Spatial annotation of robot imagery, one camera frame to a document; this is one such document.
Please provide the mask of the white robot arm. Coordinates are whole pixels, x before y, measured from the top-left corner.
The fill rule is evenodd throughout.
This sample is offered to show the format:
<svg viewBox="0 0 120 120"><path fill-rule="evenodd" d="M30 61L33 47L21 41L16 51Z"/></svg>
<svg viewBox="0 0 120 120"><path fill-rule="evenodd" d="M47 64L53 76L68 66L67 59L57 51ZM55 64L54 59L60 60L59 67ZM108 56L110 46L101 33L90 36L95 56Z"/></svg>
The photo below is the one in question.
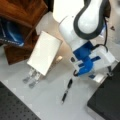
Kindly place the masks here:
<svg viewBox="0 0 120 120"><path fill-rule="evenodd" d="M106 44L91 42L106 26L104 10L108 3L109 0L54 0L53 17L73 53L71 63L75 77L109 69L115 61Z"/></svg>

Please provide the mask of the white and blue gripper body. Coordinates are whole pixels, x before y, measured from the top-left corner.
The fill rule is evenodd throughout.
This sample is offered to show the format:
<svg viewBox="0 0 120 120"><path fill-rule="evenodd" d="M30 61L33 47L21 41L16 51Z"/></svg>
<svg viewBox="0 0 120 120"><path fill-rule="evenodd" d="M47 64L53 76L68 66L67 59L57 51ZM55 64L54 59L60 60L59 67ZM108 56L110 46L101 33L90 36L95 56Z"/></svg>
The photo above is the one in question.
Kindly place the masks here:
<svg viewBox="0 0 120 120"><path fill-rule="evenodd" d="M90 55L86 51L81 51L81 54L76 52L70 62L75 68L73 76L80 77L110 67L115 62L115 57L106 47L98 47Z"/></svg>

